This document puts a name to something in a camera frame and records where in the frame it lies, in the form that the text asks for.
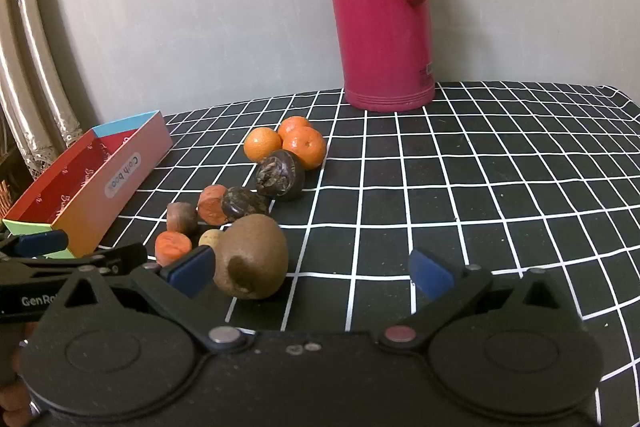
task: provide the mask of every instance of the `box label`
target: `box label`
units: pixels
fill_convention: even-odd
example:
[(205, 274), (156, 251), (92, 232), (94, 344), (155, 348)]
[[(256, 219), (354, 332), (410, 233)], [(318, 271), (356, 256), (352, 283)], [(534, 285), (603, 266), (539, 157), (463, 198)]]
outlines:
[(142, 158), (140, 157), (140, 153), (134, 153), (133, 156), (120, 168), (111, 181), (104, 186), (104, 195), (109, 199), (113, 198), (127, 182), (130, 175), (140, 167), (141, 163)]

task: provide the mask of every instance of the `small round fruit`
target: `small round fruit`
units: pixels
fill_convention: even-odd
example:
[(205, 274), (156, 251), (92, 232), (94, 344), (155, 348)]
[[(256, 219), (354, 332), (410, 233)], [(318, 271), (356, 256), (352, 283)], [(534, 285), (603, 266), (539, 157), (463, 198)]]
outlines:
[(229, 221), (251, 214), (268, 214), (267, 201), (245, 187), (231, 187), (222, 198), (222, 210)]
[(287, 238), (268, 216), (254, 214), (229, 227), (216, 248), (213, 282), (239, 299), (266, 299), (287, 276)]
[(302, 195), (305, 168), (300, 158), (280, 149), (271, 153), (258, 165), (255, 187), (258, 194), (275, 200), (290, 201)]
[(282, 140), (273, 129), (258, 127), (246, 137), (243, 148), (245, 156), (252, 162), (258, 163), (273, 151), (282, 148)]
[(282, 141), (284, 141), (284, 137), (296, 127), (311, 127), (311, 124), (302, 116), (290, 116), (278, 127), (278, 134), (280, 135), (280, 138), (282, 138)]
[(222, 211), (222, 196), (226, 187), (222, 185), (209, 185), (200, 194), (198, 199), (198, 214), (208, 225), (219, 227), (226, 223), (225, 213)]
[(191, 251), (191, 239), (180, 232), (162, 232), (156, 237), (156, 261), (168, 266)]
[(198, 229), (198, 212), (191, 203), (169, 203), (166, 206), (166, 229), (191, 235)]
[(290, 131), (282, 148), (300, 158), (305, 171), (321, 166), (326, 156), (326, 142), (312, 127), (296, 127)]
[(217, 230), (217, 229), (206, 230), (200, 236), (200, 240), (198, 241), (198, 246), (204, 247), (206, 245), (207, 247), (211, 247), (211, 250), (216, 251), (216, 245), (220, 241), (220, 238), (222, 238), (223, 234), (224, 232), (222, 232), (222, 230)]

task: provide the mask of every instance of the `orange dried fruit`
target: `orange dried fruit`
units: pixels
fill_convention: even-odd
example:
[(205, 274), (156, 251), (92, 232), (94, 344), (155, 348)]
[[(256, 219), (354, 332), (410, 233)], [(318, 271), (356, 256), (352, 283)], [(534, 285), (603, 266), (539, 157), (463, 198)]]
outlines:
[(326, 156), (324, 137), (313, 127), (296, 127), (288, 132), (282, 148), (300, 158), (305, 171), (321, 166)]
[(244, 140), (244, 154), (252, 162), (261, 162), (278, 149), (282, 149), (282, 139), (268, 127), (252, 130)]
[(162, 232), (156, 237), (156, 261), (168, 266), (191, 251), (191, 239), (180, 232)]
[(225, 213), (222, 211), (222, 197), (226, 187), (209, 185), (200, 193), (198, 199), (198, 214), (208, 225), (219, 227), (226, 223)]
[(297, 127), (311, 127), (311, 124), (302, 116), (290, 116), (278, 127), (278, 134), (280, 138), (282, 138), (282, 141), (284, 142), (284, 137)]

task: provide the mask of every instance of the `human hand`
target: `human hand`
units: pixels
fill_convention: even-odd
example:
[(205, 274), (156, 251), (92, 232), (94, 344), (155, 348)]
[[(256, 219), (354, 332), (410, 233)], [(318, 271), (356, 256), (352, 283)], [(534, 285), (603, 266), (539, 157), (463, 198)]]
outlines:
[[(37, 323), (24, 326), (22, 338), (28, 339), (36, 328)], [(16, 346), (12, 355), (11, 367), (20, 374), (20, 352), (22, 348)], [(25, 427), (33, 419), (31, 416), (31, 397), (24, 382), (17, 378), (13, 383), (0, 387), (0, 409), (4, 410), (2, 418), (7, 427)]]

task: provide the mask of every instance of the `kiwi fruit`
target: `kiwi fruit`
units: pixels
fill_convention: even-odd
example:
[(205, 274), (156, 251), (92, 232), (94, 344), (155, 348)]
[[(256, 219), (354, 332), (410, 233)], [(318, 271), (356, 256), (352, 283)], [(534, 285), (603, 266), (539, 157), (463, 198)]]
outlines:
[(238, 219), (216, 245), (214, 283), (239, 299), (266, 299), (287, 276), (287, 239), (269, 216), (252, 214)]

